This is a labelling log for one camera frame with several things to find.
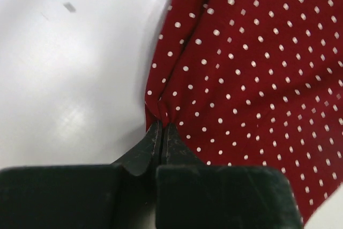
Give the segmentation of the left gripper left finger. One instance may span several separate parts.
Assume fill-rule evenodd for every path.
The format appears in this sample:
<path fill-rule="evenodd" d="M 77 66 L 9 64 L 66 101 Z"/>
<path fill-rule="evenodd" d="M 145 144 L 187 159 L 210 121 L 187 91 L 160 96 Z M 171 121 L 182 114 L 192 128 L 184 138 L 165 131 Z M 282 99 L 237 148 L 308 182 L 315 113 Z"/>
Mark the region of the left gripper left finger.
<path fill-rule="evenodd" d="M 129 228 L 154 205 L 162 124 L 111 164 L 1 170 L 1 228 Z"/>

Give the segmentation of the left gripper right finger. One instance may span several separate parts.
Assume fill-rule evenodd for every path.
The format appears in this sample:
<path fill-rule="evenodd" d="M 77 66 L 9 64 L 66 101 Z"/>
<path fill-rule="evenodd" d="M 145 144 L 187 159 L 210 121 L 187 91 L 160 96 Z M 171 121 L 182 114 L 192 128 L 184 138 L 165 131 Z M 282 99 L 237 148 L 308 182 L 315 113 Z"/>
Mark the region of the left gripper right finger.
<path fill-rule="evenodd" d="M 157 228 L 302 228 L 287 178 L 263 166 L 207 166 L 173 124 L 156 169 Z"/>

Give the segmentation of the red polka dot skirt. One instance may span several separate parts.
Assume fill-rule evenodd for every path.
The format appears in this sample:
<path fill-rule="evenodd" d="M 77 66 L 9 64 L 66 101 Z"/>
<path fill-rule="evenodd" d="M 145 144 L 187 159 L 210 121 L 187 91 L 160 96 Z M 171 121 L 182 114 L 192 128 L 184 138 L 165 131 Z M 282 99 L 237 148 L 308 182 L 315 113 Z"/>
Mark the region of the red polka dot skirt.
<path fill-rule="evenodd" d="M 171 0 L 145 110 L 207 165 L 282 171 L 307 222 L 342 184 L 342 0 Z"/>

